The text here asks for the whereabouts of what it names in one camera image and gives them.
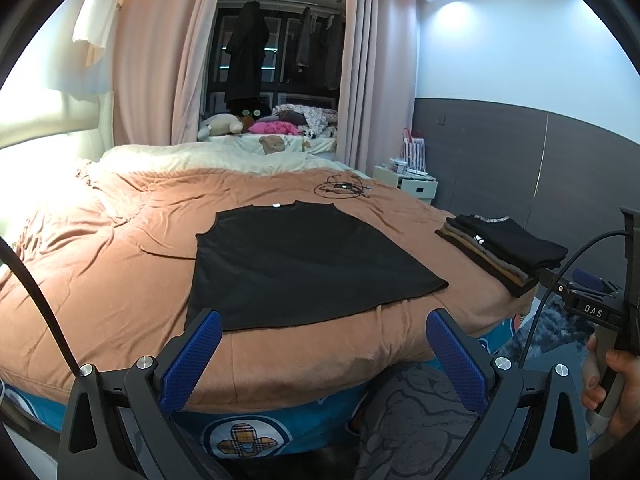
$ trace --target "human hand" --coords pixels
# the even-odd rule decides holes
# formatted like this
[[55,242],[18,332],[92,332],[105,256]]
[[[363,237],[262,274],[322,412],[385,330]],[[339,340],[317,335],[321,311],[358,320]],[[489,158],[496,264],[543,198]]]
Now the human hand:
[[[594,334],[587,343],[589,355],[582,367],[584,380],[582,404],[588,410],[595,410],[607,395],[604,388],[598,385],[600,373],[596,357],[597,343]],[[609,421],[609,433],[620,439],[640,422],[640,357],[629,352],[611,349],[607,352],[606,363],[609,368],[625,377],[625,387],[620,396],[620,403]]]

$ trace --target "black cable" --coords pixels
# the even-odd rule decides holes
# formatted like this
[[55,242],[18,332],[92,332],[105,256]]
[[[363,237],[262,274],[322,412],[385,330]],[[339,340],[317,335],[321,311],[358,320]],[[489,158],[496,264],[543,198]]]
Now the black cable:
[[605,238],[611,238],[613,236],[626,236],[626,231],[610,231],[608,233],[601,234],[600,236],[596,236],[593,240],[590,240],[586,244],[584,244],[580,249],[575,251],[574,255],[569,258],[567,263],[565,263],[562,268],[558,271],[555,278],[552,280],[549,288],[546,290],[545,295],[542,296],[542,300],[540,301],[540,305],[538,306],[538,310],[536,311],[533,321],[531,322],[531,329],[529,330],[529,334],[527,335],[527,341],[524,343],[524,348],[522,349],[522,353],[520,354],[520,361],[518,362],[518,368],[522,368],[524,366],[524,361],[527,359],[527,353],[529,352],[529,347],[531,346],[531,341],[533,340],[533,333],[536,330],[536,325],[538,324],[538,320],[540,319],[540,315],[542,314],[542,308],[545,306],[546,300],[548,300],[551,293],[556,288],[556,284],[562,278],[565,272],[569,270],[575,261],[582,256],[584,251],[589,249],[590,247],[597,244],[599,241],[604,240]]
[[9,246],[7,242],[4,241],[4,238],[0,236],[0,260],[3,260],[7,267],[14,273],[15,277],[18,278],[22,286],[27,291],[28,295],[31,296],[33,303],[36,304],[40,314],[44,318],[44,321],[47,323],[49,330],[51,330],[51,335],[53,339],[56,341],[58,348],[60,348],[60,353],[62,357],[65,359],[67,366],[70,368],[71,373],[78,377],[80,374],[80,367],[78,366],[78,362],[76,358],[71,353],[71,348],[69,348],[68,343],[66,342],[65,336],[62,333],[62,329],[58,324],[58,320],[56,316],[53,314],[49,303],[47,302],[44,294],[40,290],[40,287],[33,279],[33,276],[29,272],[29,269],[25,267],[24,263],[18,258],[18,255],[14,253],[14,250]]
[[343,199],[343,198],[357,198],[359,196],[363,196],[364,198],[369,198],[367,191],[371,189],[370,187],[365,186],[362,183],[362,180],[356,174],[352,174],[351,177],[355,182],[347,182],[345,180],[339,180],[340,175],[331,175],[327,177],[326,182],[322,184],[318,184],[314,188],[314,193],[318,196],[326,196],[327,194],[333,194],[337,196],[332,196],[332,198]]

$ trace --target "pink curtain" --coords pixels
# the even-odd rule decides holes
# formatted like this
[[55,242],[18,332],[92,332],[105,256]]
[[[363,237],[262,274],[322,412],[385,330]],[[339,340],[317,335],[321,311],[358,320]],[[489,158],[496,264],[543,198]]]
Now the pink curtain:
[[371,174],[398,156],[411,127],[417,0],[347,0],[338,106],[338,158]]
[[123,0],[114,60],[116,144],[195,142],[217,0]]

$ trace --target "orange comforter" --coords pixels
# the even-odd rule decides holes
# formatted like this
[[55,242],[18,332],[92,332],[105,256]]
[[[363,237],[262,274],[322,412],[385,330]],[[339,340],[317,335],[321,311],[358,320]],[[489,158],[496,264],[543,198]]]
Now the orange comforter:
[[[116,174],[89,163],[35,212],[17,251],[49,300],[78,362],[130,367],[181,333],[195,234],[215,213],[244,205],[330,202],[314,188],[335,172],[252,176],[227,170]],[[427,314],[446,307],[475,335],[528,312],[494,278],[438,237],[447,213],[372,181],[369,198],[336,200],[412,254],[449,287],[417,300],[323,323],[225,333],[188,408],[250,412],[310,402],[433,354]],[[313,277],[309,293],[313,293]],[[305,298],[300,298],[301,307]],[[31,299],[0,276],[0,377],[66,402],[71,374]]]

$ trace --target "gray wall panel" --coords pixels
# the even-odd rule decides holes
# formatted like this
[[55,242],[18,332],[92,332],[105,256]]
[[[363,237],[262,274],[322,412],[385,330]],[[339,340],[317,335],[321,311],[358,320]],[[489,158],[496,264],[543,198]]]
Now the gray wall panel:
[[460,115],[456,113],[456,102],[450,99],[416,99],[414,128],[425,137],[426,167],[438,180],[433,205],[450,211],[463,128]]
[[[427,171],[438,179],[434,205],[440,209],[506,214],[571,252],[601,232],[622,228],[620,206],[640,209],[640,145],[624,137],[512,105],[417,99],[415,110]],[[622,240],[601,242],[578,265],[622,285]]]
[[[527,229],[573,253],[622,229],[620,207],[640,209],[640,146],[592,124],[550,114],[545,160]],[[624,285],[623,240],[604,240],[577,266]]]
[[546,112],[460,101],[464,123],[452,212],[525,224],[545,143]]

